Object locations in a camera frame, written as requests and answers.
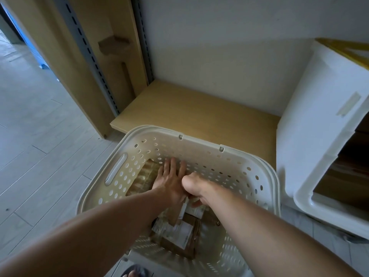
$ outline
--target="wood plank floor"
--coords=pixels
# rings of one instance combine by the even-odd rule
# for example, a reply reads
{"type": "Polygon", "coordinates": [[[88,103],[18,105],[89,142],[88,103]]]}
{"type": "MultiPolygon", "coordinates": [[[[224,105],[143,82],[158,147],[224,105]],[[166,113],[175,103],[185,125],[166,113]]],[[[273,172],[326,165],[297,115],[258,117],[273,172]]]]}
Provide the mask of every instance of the wood plank floor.
{"type": "MultiPolygon", "coordinates": [[[[96,131],[27,47],[0,41],[0,260],[75,216],[81,193],[123,138],[96,131]]],[[[288,207],[282,217],[369,277],[369,246],[288,207]]],[[[117,276],[131,263],[120,261],[117,276]]]]}

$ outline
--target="wooden shelf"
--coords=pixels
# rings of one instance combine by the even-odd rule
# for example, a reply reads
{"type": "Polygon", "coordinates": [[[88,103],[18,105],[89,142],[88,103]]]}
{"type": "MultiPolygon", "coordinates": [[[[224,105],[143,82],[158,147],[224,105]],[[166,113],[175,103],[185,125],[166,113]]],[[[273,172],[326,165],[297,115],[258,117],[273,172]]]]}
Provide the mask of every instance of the wooden shelf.
{"type": "Polygon", "coordinates": [[[144,124],[222,144],[276,166],[279,117],[171,83],[152,82],[110,125],[121,132],[144,124]]]}

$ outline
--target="person's right arm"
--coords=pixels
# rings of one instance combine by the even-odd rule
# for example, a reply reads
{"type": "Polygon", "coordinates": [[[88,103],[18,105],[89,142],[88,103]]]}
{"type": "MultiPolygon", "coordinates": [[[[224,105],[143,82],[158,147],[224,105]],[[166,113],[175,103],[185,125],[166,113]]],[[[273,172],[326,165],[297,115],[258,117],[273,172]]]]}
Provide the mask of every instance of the person's right arm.
{"type": "Polygon", "coordinates": [[[360,276],[299,229],[231,190],[184,176],[182,186],[214,211],[255,276],[360,276]]]}

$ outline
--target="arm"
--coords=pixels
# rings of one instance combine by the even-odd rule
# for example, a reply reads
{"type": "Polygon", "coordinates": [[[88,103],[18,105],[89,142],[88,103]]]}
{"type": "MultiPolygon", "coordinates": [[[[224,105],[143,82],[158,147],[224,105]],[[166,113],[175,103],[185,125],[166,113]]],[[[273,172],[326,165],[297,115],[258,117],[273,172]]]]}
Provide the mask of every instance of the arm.
{"type": "Polygon", "coordinates": [[[360,276],[307,234],[229,189],[196,173],[182,185],[210,206],[255,276],[360,276]]]}
{"type": "Polygon", "coordinates": [[[185,191],[175,159],[159,169],[153,189],[84,212],[0,265],[0,276],[104,276],[140,233],[185,191]]]}

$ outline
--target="person's left arm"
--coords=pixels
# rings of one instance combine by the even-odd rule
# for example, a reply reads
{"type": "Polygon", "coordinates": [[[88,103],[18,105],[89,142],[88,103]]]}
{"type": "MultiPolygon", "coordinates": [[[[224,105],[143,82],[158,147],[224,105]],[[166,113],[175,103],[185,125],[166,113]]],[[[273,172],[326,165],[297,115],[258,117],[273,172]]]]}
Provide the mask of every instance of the person's left arm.
{"type": "Polygon", "coordinates": [[[182,201],[186,165],[165,161],[153,189],[84,212],[0,264],[0,276],[104,276],[166,208],[182,201]]]}

